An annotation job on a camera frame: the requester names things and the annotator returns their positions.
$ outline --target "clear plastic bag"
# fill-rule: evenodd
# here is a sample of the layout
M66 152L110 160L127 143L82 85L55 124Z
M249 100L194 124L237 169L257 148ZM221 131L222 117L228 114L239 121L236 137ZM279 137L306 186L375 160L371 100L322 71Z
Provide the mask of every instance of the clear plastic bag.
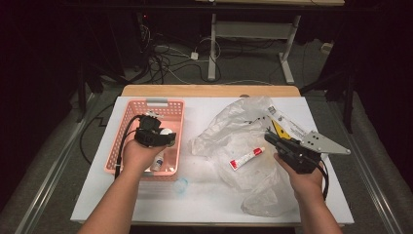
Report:
M278 216L296 206L288 174L273 158L276 149L264 139L271 128L269 97L246 97L225 107L197 137L190 140L191 152L213 162L220 177L245 196L242 210L251 215ZM265 147L234 171L230 161L258 147Z

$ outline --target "red and white tube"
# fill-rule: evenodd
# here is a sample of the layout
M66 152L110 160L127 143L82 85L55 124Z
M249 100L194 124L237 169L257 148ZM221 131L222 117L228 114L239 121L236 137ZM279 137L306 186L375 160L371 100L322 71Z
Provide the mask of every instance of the red and white tube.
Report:
M260 155L262 152L264 152L264 150L265 150L265 147L255 148L254 150L252 150L252 152L245 154L243 157L241 157L237 160L232 160L230 162L231 168L234 171L236 171L238 168L240 168L246 162L251 160L253 157Z

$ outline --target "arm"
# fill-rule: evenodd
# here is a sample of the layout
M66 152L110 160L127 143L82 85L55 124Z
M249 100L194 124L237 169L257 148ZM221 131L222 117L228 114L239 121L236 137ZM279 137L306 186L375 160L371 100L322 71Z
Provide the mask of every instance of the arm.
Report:
M321 172L314 170L311 174L299 175L277 153L274 154L274 158L289 174L289 180L300 208L304 233L342 233L340 226L322 198Z
M165 147L147 148L131 140L124 148L124 168L88 217L79 233L129 233L143 172Z

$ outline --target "plastic basket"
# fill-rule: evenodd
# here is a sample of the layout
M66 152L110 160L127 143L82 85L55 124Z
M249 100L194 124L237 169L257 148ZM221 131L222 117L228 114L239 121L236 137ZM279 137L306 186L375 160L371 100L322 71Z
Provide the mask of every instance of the plastic basket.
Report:
M184 116L184 101L178 99L166 99L166 98L143 98L143 99L131 99L125 109L124 116L122 118L121 125L119 126L116 138L113 142L112 148L108 155L104 170L110 174L115 174L115 165L122 137L129 121L135 115L145 114L147 111L152 110L159 115L163 115L163 118L159 118L161 121L160 128L168 128L176 133L175 144L165 149L164 163L158 172L151 172L147 169L143 173L142 180L176 180L178 163L179 163L179 148L183 125ZM133 131L139 126L139 119L136 119L131 124L131 128L127 131ZM128 135L124 145L133 139L134 133Z

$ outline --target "wrist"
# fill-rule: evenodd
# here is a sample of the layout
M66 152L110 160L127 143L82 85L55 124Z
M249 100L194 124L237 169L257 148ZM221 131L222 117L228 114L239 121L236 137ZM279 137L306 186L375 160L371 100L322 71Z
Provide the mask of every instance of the wrist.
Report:
M304 204L324 204L324 198L322 197L322 192L313 193L298 193L294 192L295 199L299 205Z
M137 180L140 181L143 172L139 172L138 170L134 170L132 168L124 168L121 172L121 175L127 177L130 180Z

